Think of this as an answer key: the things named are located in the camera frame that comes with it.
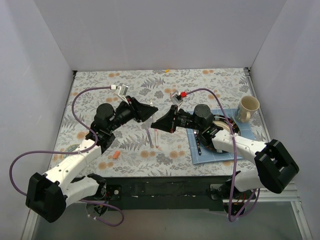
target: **floral tablecloth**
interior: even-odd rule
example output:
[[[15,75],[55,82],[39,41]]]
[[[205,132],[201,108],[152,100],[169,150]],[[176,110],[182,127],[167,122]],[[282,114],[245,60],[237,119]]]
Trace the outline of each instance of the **floral tablecloth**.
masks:
[[[236,108],[243,96],[251,95],[247,78],[242,68],[226,69],[183,69],[98,71],[77,72],[63,116],[55,146],[56,151],[73,151],[88,133],[74,118],[71,104],[74,97],[84,89],[124,83],[129,86],[127,94],[141,103],[150,99],[159,111],[156,118],[163,116],[170,108],[170,93],[175,90],[190,91],[200,87],[214,90],[224,108]],[[88,126],[94,119],[96,108],[102,103],[110,103],[116,108],[120,99],[111,90],[93,90],[81,96],[75,112]],[[207,104],[217,109],[218,104],[208,92],[197,92],[184,98],[182,108],[191,111],[196,104]],[[151,148],[146,128],[151,119],[144,123],[133,120],[114,131],[116,137],[111,147],[103,155],[92,161],[79,176],[96,173],[103,177],[147,177],[147,176],[216,176],[231,175],[233,162],[217,162],[193,165],[187,132],[177,128],[173,134],[158,131],[160,148]],[[255,113],[250,120],[257,140],[266,141],[261,117]],[[150,128],[152,143],[155,145],[154,130]],[[120,151],[118,159],[113,159],[115,151]],[[66,155],[52,156],[49,168],[59,164]],[[247,160],[239,160],[237,169],[246,171],[253,165]]]

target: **mug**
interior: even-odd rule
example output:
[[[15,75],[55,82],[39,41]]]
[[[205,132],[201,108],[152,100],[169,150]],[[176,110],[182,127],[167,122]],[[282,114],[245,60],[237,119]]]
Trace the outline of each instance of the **mug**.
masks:
[[[260,107],[260,102],[254,96],[244,96],[241,98],[238,108],[235,111],[234,117],[240,123],[249,122],[251,116]]]

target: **white backdrop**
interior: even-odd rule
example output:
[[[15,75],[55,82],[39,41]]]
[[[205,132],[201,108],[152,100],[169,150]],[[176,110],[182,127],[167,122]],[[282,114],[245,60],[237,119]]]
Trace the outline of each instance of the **white backdrop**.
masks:
[[[34,0],[72,70],[250,67],[286,0]]]
[[[272,138],[300,167],[294,179],[313,239],[320,239],[320,2],[287,0],[252,66]]]
[[[12,187],[9,166],[31,150],[53,150],[72,83],[72,71],[32,0],[0,0],[0,239],[18,240],[29,208]],[[51,156],[17,162],[13,176],[27,191],[29,178],[48,169]]]

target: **small orange piece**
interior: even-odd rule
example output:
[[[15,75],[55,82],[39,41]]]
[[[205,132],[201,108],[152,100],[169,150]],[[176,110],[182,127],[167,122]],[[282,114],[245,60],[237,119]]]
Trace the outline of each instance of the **small orange piece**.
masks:
[[[117,159],[120,156],[120,151],[115,151],[115,153],[113,154],[112,158],[113,159]]]

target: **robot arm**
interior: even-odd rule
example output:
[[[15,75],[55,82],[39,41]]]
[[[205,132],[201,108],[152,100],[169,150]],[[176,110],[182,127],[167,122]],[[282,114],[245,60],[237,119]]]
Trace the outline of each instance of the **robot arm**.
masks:
[[[171,106],[166,115],[151,124],[151,128],[168,133],[174,133],[176,127],[198,130],[197,137],[206,147],[234,152],[232,135],[213,123],[214,115],[207,105],[198,104],[193,114],[190,114],[180,109],[181,96],[174,93],[173,97],[175,105]],[[236,135],[235,142],[237,154],[255,164],[256,169],[237,173],[234,197],[240,192],[258,188],[267,188],[279,194],[299,172],[299,167],[278,140],[262,142]],[[218,195],[227,198],[230,183],[228,180],[221,186]]]
[[[122,94],[127,86],[122,85]],[[144,122],[158,108],[138,102],[134,97],[122,96],[122,102],[116,110],[108,104],[101,104],[94,116],[90,128],[95,131],[98,141],[91,150],[81,153],[95,143],[90,132],[73,154],[65,158],[44,174],[35,173],[29,180],[26,206],[45,218],[49,223],[56,221],[65,208],[85,197],[93,196],[99,200],[105,196],[106,180],[94,173],[77,182],[73,179],[94,159],[102,155],[115,140],[113,131],[128,121]]]

